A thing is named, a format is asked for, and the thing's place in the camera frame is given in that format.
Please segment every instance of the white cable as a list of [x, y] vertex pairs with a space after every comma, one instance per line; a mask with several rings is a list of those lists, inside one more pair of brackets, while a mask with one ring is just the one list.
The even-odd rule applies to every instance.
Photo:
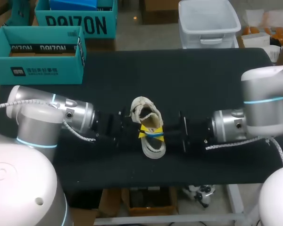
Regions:
[[[8, 106], [13, 106], [13, 105], [26, 105], [26, 104], [39, 104], [39, 105], [44, 105], [44, 104], [48, 104], [42, 100], [38, 100], [38, 99], [32, 99], [32, 100], [18, 100], [18, 101], [14, 101], [14, 102], [9, 102], [9, 103], [3, 103], [0, 104], [0, 108], [4, 108], [4, 107], [8, 107]], [[48, 104], [49, 106], [55, 107], [57, 108], [55, 105], [53, 104]], [[73, 128], [71, 128], [68, 123], [63, 119], [63, 124], [66, 126], [66, 128], [76, 137], [84, 140], [84, 141], [88, 141], [88, 142], [94, 142], [96, 141], [96, 139], [94, 138], [88, 138], [88, 137], [83, 137], [82, 135], [78, 134]]]
[[63, 120], [63, 124], [64, 124], [64, 126], [66, 126], [66, 128], [67, 128], [73, 135], [75, 135], [76, 137], [80, 138], [81, 140], [88, 141], [88, 142], [92, 142], [92, 143], [93, 143], [94, 141], [96, 141], [96, 139], [94, 139], [94, 138], [83, 137], [82, 135], [80, 135], [79, 133], [77, 133], [73, 128], [71, 128], [71, 127], [68, 125], [68, 123], [67, 123], [65, 120]]
[[208, 146], [206, 147], [206, 150], [212, 150], [212, 149], [217, 149], [217, 148], [222, 148], [222, 147], [234, 147], [234, 146], [239, 146], [239, 145], [245, 145], [248, 143], [252, 143], [261, 139], [265, 139], [265, 141], [269, 144], [269, 141], [273, 142], [273, 144], [275, 145], [275, 147], [277, 148], [282, 164], [283, 164], [283, 150], [281, 148], [281, 146], [279, 145], [279, 143], [273, 138], [264, 138], [264, 137], [255, 137], [253, 139], [249, 139], [249, 140], [245, 140], [245, 141], [241, 141], [241, 142], [236, 142], [236, 143], [230, 143], [230, 144], [223, 144], [223, 145], [212, 145], [212, 146]]
[[269, 141], [273, 142], [275, 147], [277, 148], [278, 152], [279, 152], [279, 155], [280, 155], [280, 158], [282, 160], [282, 163], [283, 163], [283, 150], [281, 148], [281, 146], [279, 145], [279, 143], [276, 141], [276, 139], [274, 139], [273, 137], [269, 138], [269, 139], [266, 139], [266, 142], [269, 143]]
[[263, 139], [263, 137], [255, 137], [253, 139], [236, 142], [236, 143], [229, 143], [229, 144], [223, 144], [223, 145], [211, 145], [211, 146], [206, 147], [206, 150], [212, 150], [212, 149], [217, 149], [221, 147], [234, 147], [234, 146], [239, 146], [239, 145], [245, 145], [245, 144], [252, 143], [252, 142], [255, 142], [261, 139]]

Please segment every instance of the white plastic bin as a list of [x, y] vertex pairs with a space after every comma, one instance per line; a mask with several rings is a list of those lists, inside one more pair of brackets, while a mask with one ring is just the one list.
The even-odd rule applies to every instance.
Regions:
[[228, 0], [179, 2], [183, 48], [232, 48], [241, 24]]

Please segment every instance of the concrete floor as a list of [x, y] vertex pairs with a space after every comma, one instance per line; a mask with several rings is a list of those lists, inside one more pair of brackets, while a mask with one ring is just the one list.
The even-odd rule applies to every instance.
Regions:
[[[117, 50], [150, 50], [150, 49], [176, 49], [181, 48], [178, 24], [142, 25], [142, 18], [138, 8], [138, 0], [124, 0], [124, 7], [120, 8], [117, 23]], [[283, 0], [230, 0], [236, 10], [240, 23], [246, 22], [243, 14], [246, 9], [283, 9]], [[251, 194], [259, 184], [239, 185], [244, 205], [250, 202]], [[181, 214], [192, 213], [228, 213], [230, 204], [224, 186], [218, 186], [212, 203], [203, 209], [198, 203], [180, 200], [179, 211]], [[200, 223], [175, 224], [200, 226]], [[208, 226], [233, 226], [233, 222], [213, 223]]]

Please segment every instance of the black cloth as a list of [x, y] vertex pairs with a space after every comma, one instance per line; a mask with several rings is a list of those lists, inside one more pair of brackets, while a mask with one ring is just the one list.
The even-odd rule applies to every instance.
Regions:
[[[198, 121], [216, 110], [242, 107], [241, 75], [271, 65], [264, 50], [256, 48], [96, 52], [87, 56], [82, 85], [31, 87], [91, 102], [108, 113], [129, 110], [135, 97], [145, 96], [161, 111], [165, 124], [172, 124], [178, 121], [179, 110]], [[11, 88], [1, 87], [0, 103], [7, 101]], [[17, 135], [16, 123], [4, 110], [0, 110], [0, 133]], [[283, 137], [277, 140], [283, 148]], [[77, 191], [262, 183], [282, 164], [275, 147], [264, 140], [212, 150], [200, 158], [184, 154], [181, 147], [167, 147], [164, 157], [152, 160], [141, 148], [93, 145], [64, 130], [54, 166], [64, 190]]]

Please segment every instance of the white sneaker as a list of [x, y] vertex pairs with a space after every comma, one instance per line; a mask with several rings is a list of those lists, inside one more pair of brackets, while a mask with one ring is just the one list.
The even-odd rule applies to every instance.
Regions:
[[[161, 113], [146, 97], [133, 100], [130, 116], [133, 122], [143, 124], [151, 132], [163, 126]], [[159, 159], [166, 153], [166, 144], [153, 137], [142, 137], [141, 146], [145, 155], [151, 159]]]

